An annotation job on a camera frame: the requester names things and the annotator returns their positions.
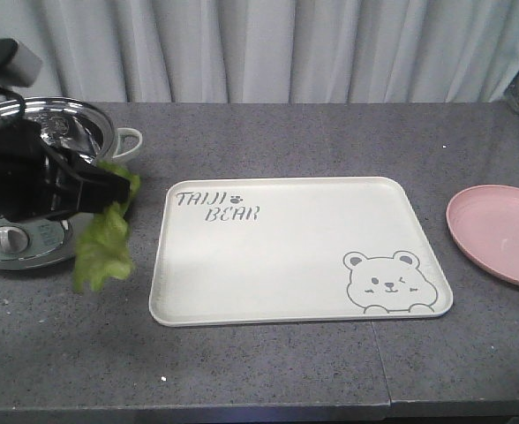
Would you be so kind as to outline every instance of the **bear face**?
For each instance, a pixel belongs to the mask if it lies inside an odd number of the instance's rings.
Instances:
[[[418,268],[418,257],[406,251],[392,257],[368,258],[360,252],[350,252],[343,258],[350,270],[347,293],[350,300],[364,309],[381,312],[433,311],[438,291]]]

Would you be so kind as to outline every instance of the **white object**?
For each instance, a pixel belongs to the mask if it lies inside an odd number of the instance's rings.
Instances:
[[[168,191],[149,299],[161,324],[433,317],[451,305],[391,179],[185,181]]]

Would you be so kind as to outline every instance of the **pot handle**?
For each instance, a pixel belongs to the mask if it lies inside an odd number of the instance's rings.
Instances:
[[[123,151],[123,140],[126,137],[134,137],[136,145],[130,150]],[[113,163],[127,163],[131,159],[139,155],[142,147],[143,137],[142,133],[134,128],[117,128],[117,148],[112,154]]]

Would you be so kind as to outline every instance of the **lettuce leaf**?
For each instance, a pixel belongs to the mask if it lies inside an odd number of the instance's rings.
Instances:
[[[73,291],[81,293],[86,282],[93,292],[102,290],[108,278],[126,279],[134,270],[134,262],[128,250],[130,235],[124,214],[139,187],[139,175],[130,173],[123,165],[100,162],[100,168],[114,172],[130,181],[130,195],[125,203],[114,202],[93,220],[79,235],[75,246]]]

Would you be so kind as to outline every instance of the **white curtain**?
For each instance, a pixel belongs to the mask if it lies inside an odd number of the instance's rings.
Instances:
[[[0,0],[26,95],[96,102],[490,102],[519,0]]]

